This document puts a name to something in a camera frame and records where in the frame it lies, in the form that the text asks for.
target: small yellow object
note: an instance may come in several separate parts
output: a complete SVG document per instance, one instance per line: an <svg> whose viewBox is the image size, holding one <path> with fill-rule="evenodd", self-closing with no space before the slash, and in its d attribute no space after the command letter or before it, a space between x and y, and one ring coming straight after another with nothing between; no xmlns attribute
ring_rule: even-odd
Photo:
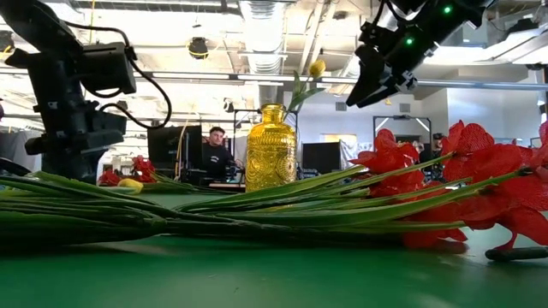
<svg viewBox="0 0 548 308"><path fill-rule="evenodd" d="M324 60L316 60L308 68L308 73L314 78L317 79L322 76L325 72L325 62Z"/></svg>
<svg viewBox="0 0 548 308"><path fill-rule="evenodd" d="M131 179L123 179L118 182L119 187L130 187L135 190L135 194L140 193L143 190L143 183Z"/></svg>

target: black cable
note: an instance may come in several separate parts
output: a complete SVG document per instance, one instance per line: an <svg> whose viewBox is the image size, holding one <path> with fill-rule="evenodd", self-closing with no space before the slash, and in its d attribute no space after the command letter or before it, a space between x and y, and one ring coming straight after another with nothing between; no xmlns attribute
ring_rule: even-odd
<svg viewBox="0 0 548 308"><path fill-rule="evenodd" d="M126 45L126 50L130 50L132 47L131 47L131 44L129 43L129 38L128 38L128 35L126 35L126 33L120 29L117 29L117 28L114 28L114 27L96 27L96 26L83 26L83 25L78 25L78 24L74 24L72 22L69 22L69 21L64 21L64 23L67 24L67 26L70 26L70 27L75 27L75 28L79 28L79 29L85 29L85 30L92 30L92 31L106 31L106 32L114 32L114 33L119 33L120 35L122 35L122 38L123 38L123 41L124 41L124 44ZM121 106L119 106L118 104L113 104L113 103L109 103L109 104L105 104L103 105L101 108L99 108L99 111L104 111L105 109L109 108L109 107L113 107L113 108L116 108L118 110L120 110L120 112L122 112L127 118L129 118L129 120L133 121L135 124L139 125L140 127L143 127L144 129L159 129L159 128L163 128L167 125L167 123L170 121L171 119L171 114L173 113L173 106L171 104L171 100L170 100L170 97L168 96L168 94L164 91L164 89L152 78L150 77L149 75L145 74L138 66L137 66L137 63L135 62L135 60L131 57L128 57L128 61L129 63L131 64L131 66L134 68L134 70L136 70L145 80L147 80L148 82L152 83L152 85L154 87L156 87L160 93L162 93L162 96L164 97L164 100L166 102L166 104L168 105L168 112L167 112L167 115L165 116L165 119L164 119L164 122L157 125L157 126L149 126L149 125L146 125L145 123L137 120L134 116L132 116L127 110L125 110L124 108L122 108ZM122 90L121 89L118 89L117 91L113 92L113 93L110 93L110 94L100 94L100 93L97 93L97 92L91 92L90 93L98 98L113 98L119 94L122 93Z"/></svg>

